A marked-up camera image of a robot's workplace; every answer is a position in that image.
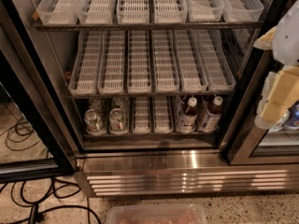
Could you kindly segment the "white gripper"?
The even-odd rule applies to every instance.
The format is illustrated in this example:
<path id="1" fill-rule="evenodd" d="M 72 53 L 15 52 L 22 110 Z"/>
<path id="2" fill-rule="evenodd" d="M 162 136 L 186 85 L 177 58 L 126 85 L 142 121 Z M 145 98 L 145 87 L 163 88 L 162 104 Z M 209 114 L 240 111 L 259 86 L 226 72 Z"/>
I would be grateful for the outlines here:
<path id="1" fill-rule="evenodd" d="M 263 85 L 263 99 L 259 106 L 260 118 L 277 124 L 286 111 L 299 100 L 299 0 L 253 47 L 273 50 L 274 59 L 284 65 L 279 72 L 270 72 Z"/>

